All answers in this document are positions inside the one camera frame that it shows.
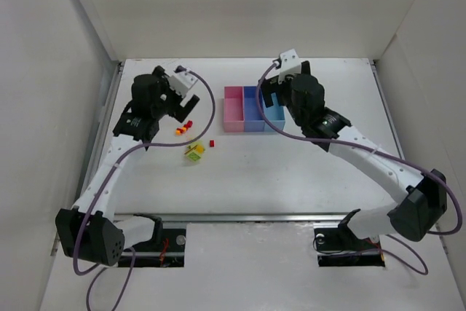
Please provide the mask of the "red lego stack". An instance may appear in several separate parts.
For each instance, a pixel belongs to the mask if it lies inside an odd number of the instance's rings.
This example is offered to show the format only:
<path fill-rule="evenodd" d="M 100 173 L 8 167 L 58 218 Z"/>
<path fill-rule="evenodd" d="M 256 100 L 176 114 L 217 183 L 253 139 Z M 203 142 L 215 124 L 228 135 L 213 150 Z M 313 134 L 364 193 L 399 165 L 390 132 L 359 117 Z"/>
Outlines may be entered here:
<path fill-rule="evenodd" d="M 189 130 L 193 125 L 193 122 L 191 120 L 189 120 L 184 126 L 183 126 L 183 130 L 184 131 L 187 131 Z"/>

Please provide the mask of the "green yellow lego assembly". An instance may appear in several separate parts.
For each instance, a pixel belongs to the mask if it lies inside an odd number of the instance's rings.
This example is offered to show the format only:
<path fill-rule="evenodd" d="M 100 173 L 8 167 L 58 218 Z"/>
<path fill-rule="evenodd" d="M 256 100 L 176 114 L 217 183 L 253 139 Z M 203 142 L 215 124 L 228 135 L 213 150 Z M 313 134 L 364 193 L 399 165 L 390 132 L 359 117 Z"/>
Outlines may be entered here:
<path fill-rule="evenodd" d="M 186 147 L 184 152 L 185 158 L 191 162 L 198 162 L 202 159 L 202 155 L 205 153 L 205 147 L 202 142 L 194 142 Z"/>

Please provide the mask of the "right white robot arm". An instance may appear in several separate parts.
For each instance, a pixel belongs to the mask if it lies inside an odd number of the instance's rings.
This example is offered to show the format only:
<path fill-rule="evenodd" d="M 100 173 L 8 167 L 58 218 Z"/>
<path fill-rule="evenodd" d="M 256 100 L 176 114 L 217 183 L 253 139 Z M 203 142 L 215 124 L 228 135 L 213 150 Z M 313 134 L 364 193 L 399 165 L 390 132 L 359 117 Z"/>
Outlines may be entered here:
<path fill-rule="evenodd" d="M 325 89 L 298 58 L 278 58 L 271 69 L 277 76 L 263 76 L 257 94 L 266 107 L 287 108 L 309 141 L 338 157 L 378 184 L 392 202 L 375 209 L 350 211 L 335 227 L 319 229 L 327 251 L 357 251 L 366 239 L 398 234 L 419 242 L 447 209 L 446 179 L 437 170 L 422 170 L 378 149 L 348 118 L 328 108 Z"/>

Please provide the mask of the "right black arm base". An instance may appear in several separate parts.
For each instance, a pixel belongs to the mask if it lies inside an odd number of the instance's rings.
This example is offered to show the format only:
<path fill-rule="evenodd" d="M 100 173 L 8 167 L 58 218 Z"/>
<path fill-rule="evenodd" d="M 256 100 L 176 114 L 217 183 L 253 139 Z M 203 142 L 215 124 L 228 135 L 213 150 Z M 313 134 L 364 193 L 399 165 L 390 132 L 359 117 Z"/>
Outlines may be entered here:
<path fill-rule="evenodd" d="M 378 240 L 361 240 L 338 227 L 315 228 L 314 236 L 319 267 L 385 267 Z"/>

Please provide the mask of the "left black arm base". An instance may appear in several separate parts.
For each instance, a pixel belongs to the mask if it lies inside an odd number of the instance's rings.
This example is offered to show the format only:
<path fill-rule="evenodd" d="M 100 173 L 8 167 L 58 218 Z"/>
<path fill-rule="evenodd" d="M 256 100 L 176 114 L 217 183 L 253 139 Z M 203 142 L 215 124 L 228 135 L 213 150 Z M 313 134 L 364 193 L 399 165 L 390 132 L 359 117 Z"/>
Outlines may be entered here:
<path fill-rule="evenodd" d="M 161 238 L 134 245 L 134 268 L 179 268 L 184 267 L 187 241 L 186 225 L 164 225 Z"/>

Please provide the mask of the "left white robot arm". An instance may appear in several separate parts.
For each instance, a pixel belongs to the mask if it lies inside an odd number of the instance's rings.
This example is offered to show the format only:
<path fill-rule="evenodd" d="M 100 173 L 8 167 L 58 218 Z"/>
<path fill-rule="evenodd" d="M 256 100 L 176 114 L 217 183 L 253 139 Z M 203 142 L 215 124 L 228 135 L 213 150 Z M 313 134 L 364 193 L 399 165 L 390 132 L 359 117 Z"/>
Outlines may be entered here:
<path fill-rule="evenodd" d="M 181 66 L 172 74 L 157 66 L 150 74 L 134 78 L 131 99 L 114 127 L 105 158 L 72 208 L 60 209 L 55 217 L 66 256 L 111 267 L 134 245 L 160 243 L 161 218 L 135 214 L 115 222 L 117 202 L 122 182 L 159 132 L 161 118 L 183 122 L 199 102 L 196 95 L 183 102 L 197 81 L 193 72 Z"/>

